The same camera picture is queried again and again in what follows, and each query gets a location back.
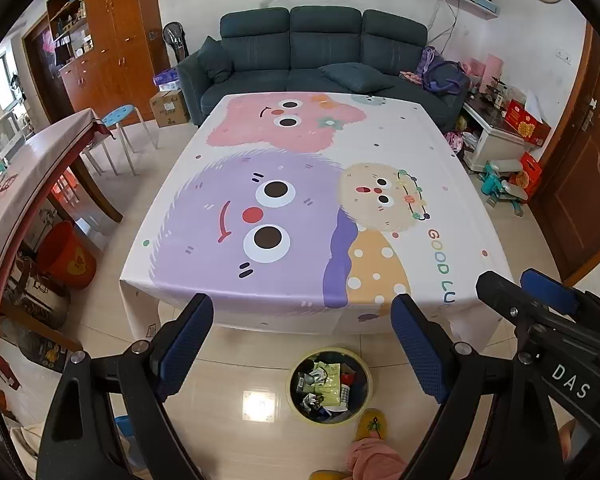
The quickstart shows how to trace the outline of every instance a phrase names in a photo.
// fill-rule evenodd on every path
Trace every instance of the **green flower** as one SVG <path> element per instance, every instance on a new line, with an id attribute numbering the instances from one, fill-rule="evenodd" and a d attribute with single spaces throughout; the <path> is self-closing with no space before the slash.
<path id="1" fill-rule="evenodd" d="M 343 126 L 343 121 L 339 121 L 333 117 L 322 117 L 318 119 L 318 128 L 333 128 L 334 130 L 341 130 Z"/>

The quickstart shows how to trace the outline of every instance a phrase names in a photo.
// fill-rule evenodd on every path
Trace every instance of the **blue stool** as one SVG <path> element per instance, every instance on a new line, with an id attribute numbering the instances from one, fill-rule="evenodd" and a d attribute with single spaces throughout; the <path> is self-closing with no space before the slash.
<path id="1" fill-rule="evenodd" d="M 116 108 L 115 110 L 113 110 L 112 112 L 107 114 L 102 119 L 102 122 L 109 129 L 111 129 L 111 127 L 115 125 L 116 128 L 118 129 L 118 131 L 120 132 L 120 143 L 122 144 L 122 149 L 125 152 L 126 160 L 128 160 L 129 167 L 131 168 L 131 173 L 136 175 L 137 174 L 136 169 L 134 168 L 134 165 L 131 162 L 131 156 L 129 155 L 129 152 L 128 152 L 128 149 L 126 148 L 126 146 L 128 145 L 131 148 L 132 153 L 136 153 L 136 150 L 134 150 L 133 146 L 131 145 L 131 142 L 129 142 L 129 138 L 126 136 L 125 129 L 122 127 L 122 121 L 124 121 L 127 117 L 129 117 L 129 115 L 132 112 L 135 112 L 136 115 L 138 116 L 138 119 L 142 123 L 142 127 L 144 128 L 144 130 L 146 132 L 146 136 L 149 137 L 151 144 L 157 150 L 158 146 L 157 146 L 156 142 L 154 141 L 153 137 L 149 134 L 149 130 L 146 127 L 146 124 L 144 122 L 144 119 L 142 118 L 142 115 L 140 114 L 140 111 L 135 106 L 124 105 L 124 106 L 121 106 L 120 108 Z M 104 142 L 102 143 L 102 147 L 104 148 L 105 155 L 107 155 L 107 159 L 109 160 L 109 163 L 111 164 L 113 173 L 115 173 L 117 175 L 118 172 L 116 171 L 116 168 L 113 165 L 113 162 L 111 160 L 109 152 L 107 151 L 106 146 L 104 145 Z M 102 173 L 102 170 L 99 168 L 98 164 L 94 161 L 93 157 L 88 152 L 85 152 L 85 155 L 89 159 L 90 163 L 93 164 L 93 167 L 95 168 L 96 172 Z"/>

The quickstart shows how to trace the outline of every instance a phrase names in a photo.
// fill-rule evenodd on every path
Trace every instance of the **metal bolt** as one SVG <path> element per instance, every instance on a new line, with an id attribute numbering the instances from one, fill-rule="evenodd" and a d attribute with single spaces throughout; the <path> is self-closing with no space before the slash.
<path id="1" fill-rule="evenodd" d="M 71 355 L 71 362 L 74 365 L 77 365 L 78 363 L 84 361 L 85 357 L 87 357 L 87 354 L 85 354 L 82 350 L 78 350 Z"/>
<path id="2" fill-rule="evenodd" d="M 534 360 L 531 357 L 531 354 L 528 354 L 527 352 L 520 352 L 518 354 L 518 361 L 520 361 L 523 365 L 529 365 L 531 364 Z"/>
<path id="3" fill-rule="evenodd" d="M 454 345 L 454 349 L 460 355 L 470 355 L 471 352 L 474 350 L 473 348 L 471 348 L 471 345 L 469 345 L 469 343 L 464 343 L 462 341 L 459 343 L 456 343 Z"/>
<path id="4" fill-rule="evenodd" d="M 131 351 L 134 354 L 142 354 L 147 351 L 149 348 L 149 342 L 141 339 L 140 341 L 136 341 L 131 345 Z"/>

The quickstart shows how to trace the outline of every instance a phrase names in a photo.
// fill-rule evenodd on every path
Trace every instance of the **white shelf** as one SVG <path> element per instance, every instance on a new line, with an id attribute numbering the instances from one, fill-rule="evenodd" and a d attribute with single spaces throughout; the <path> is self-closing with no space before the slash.
<path id="1" fill-rule="evenodd" d="M 498 17 L 498 15 L 495 12 L 491 12 L 489 9 L 475 2 L 472 2 L 471 0 L 460 0 L 459 2 L 458 0 L 446 1 L 448 1 L 449 5 L 451 5 L 452 7 L 459 6 L 462 10 L 466 10 L 467 12 L 470 12 L 475 16 L 478 16 L 479 18 L 483 18 L 485 20 L 492 20 L 493 18 Z"/>

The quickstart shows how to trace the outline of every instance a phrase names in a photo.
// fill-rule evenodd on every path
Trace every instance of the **dining table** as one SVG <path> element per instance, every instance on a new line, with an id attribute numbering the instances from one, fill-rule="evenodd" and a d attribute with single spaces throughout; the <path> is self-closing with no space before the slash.
<path id="1" fill-rule="evenodd" d="M 214 322 L 283 333 L 384 333 L 410 294 L 481 350 L 512 280 L 466 170 L 425 109 L 360 94 L 225 96 L 149 208 L 120 275 L 135 338 L 158 303 L 208 295 Z"/>
<path id="2" fill-rule="evenodd" d="M 34 319 L 24 309 L 3 298 L 4 287 L 26 233 L 60 176 L 70 169 L 95 204 L 113 221 L 122 215 L 93 181 L 80 154 L 92 142 L 110 136 L 93 110 L 87 108 L 66 117 L 27 139 L 0 174 L 0 314 L 23 324 L 70 351 L 77 342 Z"/>

